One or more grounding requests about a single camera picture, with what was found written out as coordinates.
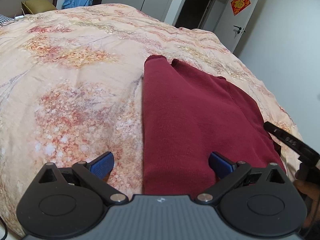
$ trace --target metal screw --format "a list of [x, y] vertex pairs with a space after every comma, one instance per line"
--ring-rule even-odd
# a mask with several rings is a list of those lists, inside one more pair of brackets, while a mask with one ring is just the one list
[[116, 193], [110, 196], [110, 199], [114, 202], [122, 202], [126, 199], [126, 196], [121, 193]]
[[213, 196], [207, 193], [202, 193], [197, 196], [197, 199], [202, 202], [209, 202], [213, 199]]

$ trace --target doorway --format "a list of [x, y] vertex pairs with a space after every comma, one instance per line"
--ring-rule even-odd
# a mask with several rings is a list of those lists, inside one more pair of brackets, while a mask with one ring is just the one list
[[201, 29], [213, 2], [214, 0], [185, 0], [175, 27]]

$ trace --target floral bedspread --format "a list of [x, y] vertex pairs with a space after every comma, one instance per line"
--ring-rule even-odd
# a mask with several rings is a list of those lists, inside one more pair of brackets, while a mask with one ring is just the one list
[[[224, 76], [256, 100], [265, 121], [301, 138], [274, 95], [211, 32], [176, 29], [122, 4], [29, 15], [0, 27], [0, 215], [13, 231], [23, 235], [15, 209], [46, 162], [67, 167], [109, 150], [116, 163], [108, 183], [141, 193], [141, 89], [152, 54]], [[299, 162], [281, 145], [293, 179]]]

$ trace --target bed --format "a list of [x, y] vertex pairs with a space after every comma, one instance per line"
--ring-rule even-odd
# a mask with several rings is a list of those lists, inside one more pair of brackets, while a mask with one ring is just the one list
[[[274, 95], [211, 32], [177, 29], [123, 4], [28, 15], [0, 28], [0, 215], [12, 231], [23, 236], [16, 206], [46, 162], [68, 167], [109, 150], [108, 183], [141, 193], [141, 89], [152, 54], [225, 77], [265, 121], [301, 139]], [[274, 140], [293, 180], [297, 155]]]

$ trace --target yellow pillow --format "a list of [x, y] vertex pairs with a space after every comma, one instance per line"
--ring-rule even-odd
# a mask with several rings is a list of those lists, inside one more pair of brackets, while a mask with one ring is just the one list
[[57, 10], [57, 8], [48, 0], [28, 0], [21, 2], [30, 14]]

